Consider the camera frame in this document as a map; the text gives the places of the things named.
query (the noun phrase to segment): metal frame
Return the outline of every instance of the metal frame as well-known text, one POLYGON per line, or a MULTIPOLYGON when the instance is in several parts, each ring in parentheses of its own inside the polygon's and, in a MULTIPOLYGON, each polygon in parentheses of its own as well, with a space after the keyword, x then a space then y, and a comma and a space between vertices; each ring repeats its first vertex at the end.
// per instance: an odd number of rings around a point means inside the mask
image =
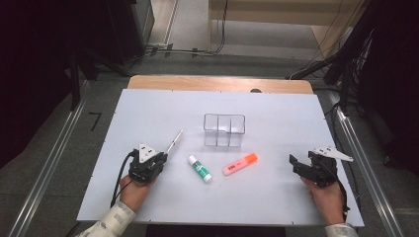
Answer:
POLYGON ((55 168, 61 158, 61 154, 68 142, 69 137, 74 129, 75 124, 77 123, 81 112, 83 111, 84 105, 86 104, 86 95, 90 92, 93 82, 85 80, 82 86, 82 95, 84 95, 78 104, 78 106, 70 112, 68 115, 67 121, 64 124, 58 138, 55 141, 55 144, 52 147, 49 156, 43 165, 43 168, 26 197, 24 204, 19 211, 19 215, 10 230, 9 237, 20 237, 25 236, 26 231, 28 230, 29 225, 31 224, 32 218, 35 215, 35 212, 38 209, 38 206, 41 203, 43 194, 46 191, 46 187, 49 184, 49 181, 55 171, 55 168))
MULTIPOLYGON (((339 97, 329 92, 330 101, 332 104, 339 102, 339 97)), ((354 158, 357 160, 358 167, 360 168, 366 185, 371 193, 374 203, 376 204, 377 211, 381 217, 382 223, 387 231, 388 236, 402 237, 403 231, 398 223, 394 211, 388 202, 388 199, 378 182, 378 178, 370 165, 368 157, 364 152, 358 136, 352 127, 350 118, 346 117, 344 113, 338 108, 337 114, 342 128, 345 132, 348 143, 351 146, 354 158)))

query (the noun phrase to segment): person's hand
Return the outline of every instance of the person's hand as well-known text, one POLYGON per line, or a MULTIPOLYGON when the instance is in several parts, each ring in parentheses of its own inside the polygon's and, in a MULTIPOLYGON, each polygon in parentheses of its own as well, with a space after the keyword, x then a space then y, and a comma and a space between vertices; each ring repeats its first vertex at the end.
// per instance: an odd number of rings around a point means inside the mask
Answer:
POLYGON ((139 182, 133 181, 128 175, 126 175, 120 180, 121 189, 127 185, 121 191, 120 201, 134 212, 137 212, 142 203, 145 201, 145 198, 147 198, 152 184, 154 184, 154 181, 148 185, 140 184, 139 182))
POLYGON ((345 222, 343 219, 343 196, 337 182, 331 186, 320 188, 308 179, 301 177, 301 180, 307 185, 308 192, 323 215, 326 225, 345 222))

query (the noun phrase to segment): sleeve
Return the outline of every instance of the sleeve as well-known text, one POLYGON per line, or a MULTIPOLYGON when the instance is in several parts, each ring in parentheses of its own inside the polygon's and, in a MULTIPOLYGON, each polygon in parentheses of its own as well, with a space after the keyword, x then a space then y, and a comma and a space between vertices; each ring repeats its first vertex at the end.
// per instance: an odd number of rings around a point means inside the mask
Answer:
POLYGON ((358 237, 357 232, 350 224, 334 224, 324 227, 327 237, 358 237))
POLYGON ((121 236, 126 227, 135 218, 135 212, 122 202, 118 201, 105 215, 89 229, 78 234, 78 237, 118 237, 121 236))

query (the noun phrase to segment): cable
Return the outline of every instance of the cable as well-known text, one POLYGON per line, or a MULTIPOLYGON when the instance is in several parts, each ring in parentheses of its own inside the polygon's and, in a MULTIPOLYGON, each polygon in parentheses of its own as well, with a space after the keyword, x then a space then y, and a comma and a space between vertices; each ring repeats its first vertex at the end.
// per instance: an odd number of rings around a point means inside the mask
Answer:
MULTIPOLYGON (((336 93, 340 93, 341 92, 339 89, 327 88, 327 87, 313 87, 312 89, 313 89, 313 91, 331 91, 331 92, 336 92, 336 93)), ((353 98, 353 99, 356 99, 357 98, 355 95, 352 95, 352 94, 348 94, 348 96, 351 97, 351 98, 353 98)), ((358 101, 348 101, 346 104, 348 106, 357 106, 358 105, 358 101)))
MULTIPOLYGON (((127 61, 125 61, 125 63, 126 62, 128 62, 130 65, 129 66, 125 66, 124 68, 122 68, 122 70, 124 70, 124 71, 130 71, 130 70, 132 70, 132 68, 135 66, 135 64, 141 59, 141 58, 143 58, 144 56, 147 56, 148 54, 147 53, 150 53, 151 51, 146 51, 143 55, 141 55, 141 56, 137 56, 137 57, 134 57, 134 58, 131 58, 131 59, 129 59, 129 60, 127 60, 127 61)), ((106 67, 105 65, 97 65, 97 67, 98 68, 100 68, 100 70, 102 71, 102 72, 113 72, 113 70, 107 70, 107 69, 102 69, 101 67, 106 67)))
POLYGON ((224 14, 222 15, 222 24, 221 24, 221 43, 218 46, 218 49, 216 51, 212 51, 213 53, 221 52, 225 44, 225 19, 227 17, 227 8, 228 8, 228 0, 225 0, 224 14))
POLYGON ((120 195, 120 193, 130 184, 130 183, 132 183, 132 181, 133 180, 130 180, 126 185, 124 185, 123 186, 123 188, 122 189, 120 189, 120 191, 118 192, 118 194, 117 194, 117 196, 116 196, 116 198, 120 195))
POLYGON ((324 75, 326 75, 326 72, 324 71, 324 67, 322 67, 320 70, 321 72, 323 72, 324 75))
MULTIPOLYGON (((339 105, 339 103, 336 103, 335 105, 333 105, 332 109, 328 112, 331 116, 331 122, 332 122, 332 129, 333 129, 333 141, 336 144, 336 140, 338 141, 338 144, 342 150, 342 153, 346 154, 345 149, 342 145, 342 142, 339 139, 339 136, 337 134, 336 131, 336 118, 337 118, 337 105, 339 105)), ((359 191, 359 187, 358 187, 358 182, 355 179, 355 173, 354 173, 354 169, 352 168, 352 165, 349 161, 347 161, 347 164, 349 166, 349 169, 351 171, 351 175, 352 175, 352 180, 354 181, 354 188, 355 188, 355 192, 356 192, 356 196, 355 196, 355 202, 357 203, 358 209, 361 211, 361 200, 360 200, 360 191, 359 191)))
POLYGON ((120 193, 117 194, 117 191, 118 191, 118 186, 120 185, 121 176, 123 175, 124 167, 126 166, 126 161, 128 160, 129 157, 134 156, 134 154, 135 154, 135 150, 129 152, 129 154, 124 159, 123 164, 121 165, 120 173, 118 174, 117 183, 115 184, 114 195, 113 195, 112 200, 111 200, 111 208, 112 208, 112 206, 114 206, 115 202, 117 201, 117 197, 120 194, 120 193))
POLYGON ((188 53, 193 55, 199 55, 199 56, 213 56, 213 53, 207 52, 207 51, 192 51, 192 50, 167 50, 167 49, 158 49, 157 51, 154 51, 154 53, 166 53, 166 52, 174 52, 174 53, 188 53))
POLYGON ((326 165, 324 165, 322 162, 320 162, 320 161, 318 161, 318 163, 321 165, 321 166, 323 166, 323 168, 325 169, 325 170, 327 170, 327 172, 329 172, 330 173, 330 175, 332 175, 333 176, 333 178, 336 180, 336 182, 338 183, 338 185, 339 185, 339 188, 340 188, 340 190, 341 190, 341 193, 342 193, 342 196, 343 196, 343 206, 342 206, 342 208, 343 208, 343 218, 344 218, 344 220, 346 221, 346 217, 347 217, 347 215, 348 215, 348 210, 350 210, 351 208, 349 208, 349 206, 348 206, 348 196, 347 196, 347 193, 346 193, 346 190, 345 190, 345 187, 343 187, 343 185, 342 185, 342 182, 340 182, 340 180, 338 179, 338 177, 337 177, 337 175, 336 174, 334 174, 326 165))
POLYGON ((165 52, 206 52, 209 53, 207 50, 185 50, 185 49, 166 49, 166 48, 157 48, 157 47, 148 47, 147 49, 155 49, 156 51, 165 51, 165 52))
POLYGON ((358 95, 358 88, 359 88, 359 81, 360 81, 360 72, 364 66, 364 63, 367 60, 368 54, 370 53, 371 44, 373 42, 373 32, 374 29, 370 31, 370 34, 364 40, 363 45, 361 48, 354 52, 354 54, 358 55, 355 56, 351 63, 351 86, 350 88, 352 91, 358 95))
POLYGON ((324 38, 323 38, 323 40, 322 40, 322 41, 318 44, 317 50, 314 52, 314 55, 312 56, 311 60, 309 60, 309 61, 307 62, 307 64, 306 64, 306 65, 305 65, 302 69, 300 69, 299 71, 297 71, 297 72, 295 72, 295 73, 291 74, 291 76, 290 76, 290 79, 289 79, 289 80, 291 80, 291 79, 293 78, 293 76, 294 76, 294 75, 296 75, 298 72, 301 72, 301 71, 305 70, 305 69, 308 67, 308 65, 310 65, 310 63, 311 63, 311 62, 312 62, 312 61, 313 61, 316 57, 318 57, 318 56, 319 56, 319 55, 321 55, 324 51, 326 51, 327 49, 329 49, 329 48, 331 47, 331 46, 330 46, 330 47, 328 47, 328 48, 324 49, 323 51, 321 51, 321 50, 320 50, 320 53, 316 56, 317 51, 320 49, 321 45, 322 45, 322 44, 323 44, 323 42, 326 40, 327 33, 329 33, 330 29, 332 28, 333 24, 335 23, 336 19, 338 18, 339 14, 340 14, 340 11, 341 11, 342 4, 343 4, 343 0, 341 0, 341 2, 340 2, 340 4, 339 4, 339 8, 338 8, 338 13, 336 14, 335 18, 333 19, 332 23, 330 24, 329 28, 327 29, 326 33, 324 34, 324 38))
MULTIPOLYGON (((319 61, 313 61, 313 62, 311 62, 310 63, 310 65, 308 66, 308 67, 311 67, 314 63, 316 63, 316 62, 319 62, 319 61)), ((311 76, 313 76, 314 78, 319 78, 318 76, 316 76, 316 75, 314 75, 314 72, 313 73, 311 73, 311 76)))
POLYGON ((65 235, 65 237, 71 237, 74 232, 77 230, 78 226, 81 224, 80 221, 77 221, 77 223, 68 231, 68 233, 65 235))

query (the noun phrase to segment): orange highlighter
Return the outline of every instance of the orange highlighter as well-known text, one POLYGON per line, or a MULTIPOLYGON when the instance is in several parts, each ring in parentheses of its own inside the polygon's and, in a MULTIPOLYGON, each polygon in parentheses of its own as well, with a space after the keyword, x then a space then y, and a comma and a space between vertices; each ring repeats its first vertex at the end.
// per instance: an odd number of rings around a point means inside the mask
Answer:
POLYGON ((224 169, 222 169, 222 173, 224 173, 224 175, 226 176, 230 175, 250 164, 255 163, 257 160, 258 157, 256 156, 256 154, 252 153, 244 158, 241 158, 240 160, 234 161, 233 163, 225 166, 224 169))

